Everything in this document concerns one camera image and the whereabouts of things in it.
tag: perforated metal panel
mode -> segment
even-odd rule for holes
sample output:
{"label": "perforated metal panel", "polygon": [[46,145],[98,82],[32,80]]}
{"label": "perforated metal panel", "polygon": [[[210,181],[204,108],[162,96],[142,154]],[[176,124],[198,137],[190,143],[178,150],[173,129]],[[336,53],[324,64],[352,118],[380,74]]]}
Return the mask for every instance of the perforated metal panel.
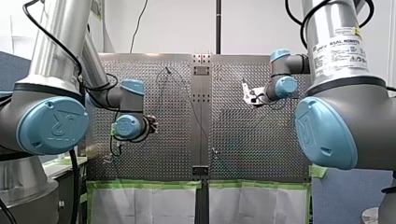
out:
{"label": "perforated metal panel", "polygon": [[[293,123],[298,99],[273,109],[243,101],[242,78],[250,88],[265,86],[271,76],[269,57],[213,56],[212,66],[210,178],[307,182],[309,162]],[[309,77],[296,77],[304,94]]]}
{"label": "perforated metal panel", "polygon": [[[211,179],[308,181],[309,161],[299,148],[293,126],[298,99],[288,100],[284,107],[280,102],[273,109],[251,108],[243,102],[242,78],[250,88],[264,86],[270,79],[269,57],[211,55],[210,63],[205,63],[211,69],[211,100],[210,104],[205,102],[211,105],[211,110],[201,107],[197,111],[199,118],[193,115],[189,102],[192,97],[196,100],[192,104],[196,105],[200,99],[194,98],[191,91],[196,65],[192,55],[111,54],[102,55],[102,60],[106,71],[120,80],[145,81],[145,113],[158,118],[160,130],[146,143],[127,144],[122,156],[108,162],[114,113],[90,108],[92,127],[87,137],[90,180],[191,180],[191,159],[205,161],[204,151],[196,153],[192,141],[205,136],[200,128],[192,127],[196,119],[201,119],[210,127],[207,150]],[[303,95],[309,77],[296,77],[299,93]]]}
{"label": "perforated metal panel", "polygon": [[135,78],[145,82],[145,114],[158,119],[159,132],[144,143],[126,144],[122,155],[109,162],[114,112],[91,108],[89,179],[191,179],[191,105],[187,97],[191,91],[191,61],[190,55],[102,55],[106,71],[119,80]]}

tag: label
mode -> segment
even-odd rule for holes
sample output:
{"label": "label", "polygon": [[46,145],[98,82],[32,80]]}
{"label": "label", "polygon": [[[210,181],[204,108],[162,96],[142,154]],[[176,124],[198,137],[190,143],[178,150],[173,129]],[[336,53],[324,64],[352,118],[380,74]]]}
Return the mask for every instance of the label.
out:
{"label": "label", "polygon": [[347,35],[347,29],[339,30],[339,34],[327,43],[317,44],[312,48],[315,73],[317,76],[331,76],[344,68],[361,68],[368,71],[366,52],[361,38]]}
{"label": "label", "polygon": [[342,27],[334,30],[336,36],[338,35],[356,35],[361,38],[361,30],[356,27]]}

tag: wall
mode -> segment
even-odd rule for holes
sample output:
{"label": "wall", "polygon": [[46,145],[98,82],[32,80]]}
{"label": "wall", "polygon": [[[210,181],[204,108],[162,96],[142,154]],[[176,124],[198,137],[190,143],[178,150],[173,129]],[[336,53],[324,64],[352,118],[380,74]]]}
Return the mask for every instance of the wall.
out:
{"label": "wall", "polygon": [[[390,26],[395,25],[391,19],[393,2],[375,1],[375,16],[362,29],[371,71],[386,81],[390,80],[389,74],[393,74],[393,61],[389,59]],[[144,3],[145,0],[105,2],[106,29],[113,47],[107,51],[129,52]],[[149,0],[134,52],[215,52],[215,8],[214,0]],[[297,18],[302,18],[301,1],[290,0],[290,8]],[[365,7],[359,15],[360,21],[367,14]],[[222,1],[223,54],[270,54],[282,48],[294,53],[305,52],[299,26],[289,19],[283,0]]]}
{"label": "wall", "polygon": [[[0,0],[0,51],[32,59],[38,29],[23,13],[22,5],[28,0]],[[43,4],[29,7],[32,16],[40,21]],[[91,12],[89,24],[92,40],[98,51],[103,51],[103,26],[100,18]]]}
{"label": "wall", "polygon": [[[130,51],[145,0],[105,1],[105,23],[115,52]],[[215,51],[213,0],[148,0],[134,53],[208,53]]]}

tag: blue joint cap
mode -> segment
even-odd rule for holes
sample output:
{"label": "blue joint cap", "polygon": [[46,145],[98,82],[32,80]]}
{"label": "blue joint cap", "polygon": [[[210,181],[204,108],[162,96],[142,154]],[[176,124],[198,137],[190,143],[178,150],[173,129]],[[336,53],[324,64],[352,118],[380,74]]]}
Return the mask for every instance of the blue joint cap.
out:
{"label": "blue joint cap", "polygon": [[297,80],[294,77],[282,77],[275,85],[275,94],[279,99],[291,97],[297,91]]}
{"label": "blue joint cap", "polygon": [[318,97],[306,97],[295,113],[297,137],[306,157],[313,163],[350,170],[358,163],[352,133],[337,111]]}
{"label": "blue joint cap", "polygon": [[121,87],[138,95],[145,95],[145,83],[136,79],[126,79],[121,82]]}
{"label": "blue joint cap", "polygon": [[290,56],[290,50],[288,49],[277,49],[271,54],[271,63],[275,61],[276,59],[279,59],[281,57],[285,56]]}
{"label": "blue joint cap", "polygon": [[141,133],[139,120],[132,115],[122,115],[115,123],[116,136],[123,139],[134,139]]}
{"label": "blue joint cap", "polygon": [[79,101],[64,96],[51,97],[23,116],[17,139],[26,152],[57,155],[73,149],[88,127],[88,113]]}

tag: cable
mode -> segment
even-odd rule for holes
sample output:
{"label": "cable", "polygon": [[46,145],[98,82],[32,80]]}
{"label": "cable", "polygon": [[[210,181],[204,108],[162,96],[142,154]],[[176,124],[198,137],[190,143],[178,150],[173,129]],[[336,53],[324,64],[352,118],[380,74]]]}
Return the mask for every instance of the cable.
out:
{"label": "cable", "polygon": [[388,90],[388,91],[396,91],[396,88],[394,88],[394,87],[387,87],[387,90]]}
{"label": "cable", "polygon": [[11,224],[17,224],[17,220],[15,217],[12,215],[12,213],[9,211],[7,208],[6,204],[3,202],[3,200],[0,198],[0,208],[8,218],[9,223]]}
{"label": "cable", "polygon": [[53,42],[55,42],[59,47],[61,47],[61,49],[63,49],[69,56],[70,58],[73,60],[73,62],[76,65],[76,68],[78,69],[78,74],[80,75],[82,72],[82,66],[81,63],[78,60],[78,57],[75,56],[72,51],[70,51],[64,44],[61,43],[61,41],[59,41],[55,36],[53,36],[50,32],[48,32],[46,29],[44,29],[36,20],[35,18],[33,18],[33,16],[30,14],[29,10],[27,9],[28,7],[34,5],[35,3],[37,3],[39,0],[33,0],[30,1],[26,4],[23,5],[23,12],[24,14],[27,16],[27,18],[29,18],[29,20],[35,24],[35,26],[40,29],[44,34],[46,34],[47,37],[49,37]]}
{"label": "cable", "polygon": [[291,18],[292,21],[294,21],[295,23],[299,24],[299,25],[303,25],[302,22],[300,22],[299,20],[297,20],[297,18],[295,18],[293,16],[293,14],[290,11],[290,7],[289,7],[289,0],[285,0],[285,8],[286,8],[286,12],[288,13],[289,17]]}
{"label": "cable", "polygon": [[89,91],[110,91],[111,89],[115,88],[119,84],[119,79],[116,76],[109,74],[109,73],[106,73],[106,75],[109,77],[113,77],[114,80],[116,80],[116,82],[113,85],[110,85],[111,83],[107,82],[107,84],[105,86],[98,87],[98,88],[90,88],[90,87],[87,87],[84,85],[84,88]]}
{"label": "cable", "polygon": [[[285,8],[286,8],[286,11],[287,11],[289,17],[290,17],[294,22],[296,22],[297,24],[299,24],[299,25],[301,26],[301,27],[300,27],[300,38],[301,38],[301,41],[302,41],[302,43],[303,43],[303,45],[304,45],[304,47],[305,47],[306,49],[307,49],[307,44],[306,44],[305,37],[304,37],[304,28],[305,28],[307,22],[312,18],[312,16],[314,16],[314,14],[315,14],[319,9],[321,9],[322,7],[328,5],[331,1],[332,1],[332,0],[323,0],[320,4],[318,4],[318,5],[316,5],[315,7],[313,7],[313,8],[306,14],[306,16],[304,17],[303,21],[298,21],[298,20],[292,15],[292,13],[291,13],[291,11],[290,11],[289,0],[285,0]],[[369,5],[370,13],[369,13],[367,19],[360,25],[360,28],[364,27],[364,26],[371,20],[371,18],[374,16],[374,12],[375,12],[375,5],[374,5],[373,1],[372,1],[372,0],[365,0],[365,1],[366,1],[367,5]]]}
{"label": "cable", "polygon": [[[113,119],[113,122],[112,122],[112,123],[116,122],[117,116],[119,115],[119,113],[120,113],[120,112],[117,111],[117,112],[114,114],[114,119]],[[119,153],[118,153],[118,154],[117,154],[117,153],[114,153],[114,151],[113,151],[113,135],[111,135],[111,134],[110,134],[110,153],[111,153],[111,155],[113,155],[114,157],[119,157],[119,156],[122,154],[122,148],[121,148],[121,146],[119,146]]]}
{"label": "cable", "polygon": [[73,210],[72,210],[72,218],[70,223],[75,224],[78,216],[78,206],[79,206],[79,169],[77,156],[74,149],[69,151],[70,160],[72,162],[72,170],[73,170]]}
{"label": "cable", "polygon": [[142,19],[143,13],[145,13],[145,11],[146,11],[148,2],[149,2],[149,0],[146,0],[145,5],[143,6],[142,12],[140,13],[139,19],[137,20],[136,30],[134,30],[134,37],[132,37],[132,44],[131,44],[131,49],[129,50],[129,53],[132,53],[132,50],[134,49],[134,38],[136,37],[137,32],[139,31],[140,20]]}

